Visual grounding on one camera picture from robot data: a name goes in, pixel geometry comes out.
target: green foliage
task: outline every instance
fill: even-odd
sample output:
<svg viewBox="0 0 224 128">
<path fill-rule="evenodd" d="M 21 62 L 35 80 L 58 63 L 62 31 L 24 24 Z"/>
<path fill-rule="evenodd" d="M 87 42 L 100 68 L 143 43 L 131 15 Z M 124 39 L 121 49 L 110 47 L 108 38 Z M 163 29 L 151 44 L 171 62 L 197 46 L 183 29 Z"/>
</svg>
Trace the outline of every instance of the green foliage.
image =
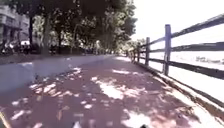
<svg viewBox="0 0 224 128">
<path fill-rule="evenodd" d="M 50 30 L 58 35 L 59 45 L 63 34 L 70 33 L 74 44 L 81 41 L 85 46 L 94 46 L 100 40 L 102 48 L 115 50 L 118 44 L 124 44 L 135 33 L 135 6 L 126 0 L 6 1 L 20 14 L 44 17 L 43 29 L 38 26 L 38 31 L 44 33 L 44 37 L 49 36 L 50 32 L 43 31 L 50 25 Z M 47 18 L 50 18 L 50 24 L 47 24 Z"/>
</svg>

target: sunlit ground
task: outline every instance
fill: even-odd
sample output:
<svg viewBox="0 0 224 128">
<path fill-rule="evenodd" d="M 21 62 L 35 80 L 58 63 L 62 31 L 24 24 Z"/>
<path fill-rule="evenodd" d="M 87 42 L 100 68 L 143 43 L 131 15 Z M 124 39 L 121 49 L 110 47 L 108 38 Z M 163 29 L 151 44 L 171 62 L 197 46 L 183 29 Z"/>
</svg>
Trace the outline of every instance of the sunlit ground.
<svg viewBox="0 0 224 128">
<path fill-rule="evenodd" d="M 223 127 L 184 95 L 128 61 L 117 57 L 94 67 L 77 67 L 43 78 L 21 94 L 8 93 L 5 97 L 15 95 L 3 104 L 9 122 L 30 128 Z"/>
</svg>

